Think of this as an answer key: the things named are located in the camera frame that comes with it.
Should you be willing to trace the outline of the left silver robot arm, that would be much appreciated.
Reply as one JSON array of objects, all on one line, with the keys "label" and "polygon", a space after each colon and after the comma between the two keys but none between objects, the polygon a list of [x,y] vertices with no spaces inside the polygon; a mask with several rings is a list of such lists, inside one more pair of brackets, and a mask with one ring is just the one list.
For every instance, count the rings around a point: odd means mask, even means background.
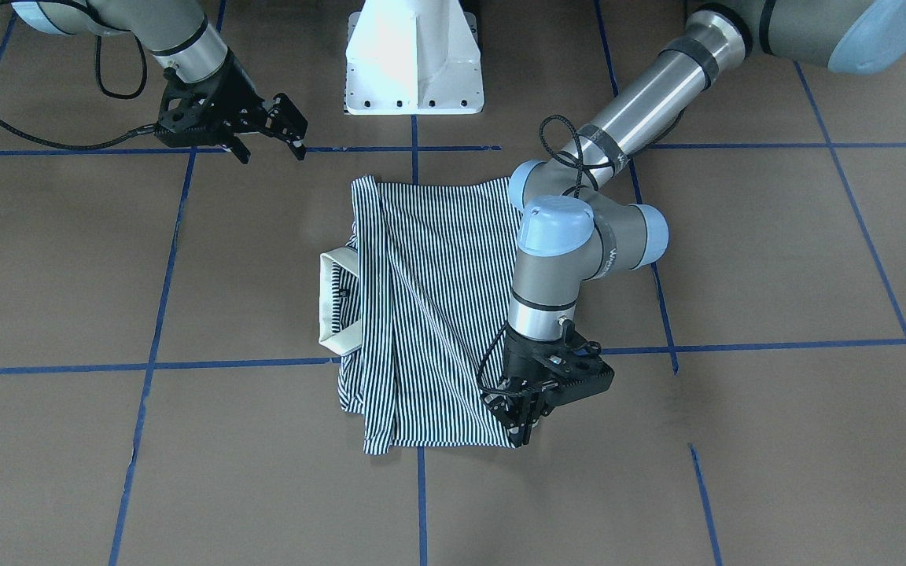
[{"label": "left silver robot arm", "polygon": [[506,363],[499,387],[482,395],[511,447],[525,447],[554,408],[610,384],[613,369],[598,345],[574,327],[582,282],[654,265],[672,239],[657,209],[640,198],[618,203],[606,187],[755,53],[792,62],[807,94],[805,65],[878,74],[906,54],[906,1],[702,3],[642,75],[594,119],[569,129],[565,148],[515,169],[508,200],[524,219],[500,330]]}]

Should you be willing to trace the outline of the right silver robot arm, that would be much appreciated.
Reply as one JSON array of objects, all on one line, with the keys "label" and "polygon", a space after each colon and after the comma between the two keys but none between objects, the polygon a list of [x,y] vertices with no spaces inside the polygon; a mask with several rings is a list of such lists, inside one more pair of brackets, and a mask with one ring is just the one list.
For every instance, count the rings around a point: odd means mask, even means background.
[{"label": "right silver robot arm", "polygon": [[154,136],[172,148],[220,146],[247,164],[242,134],[263,134],[305,158],[307,121],[284,93],[256,92],[236,53],[197,1],[16,2],[16,14],[48,35],[133,35],[163,68]]}]

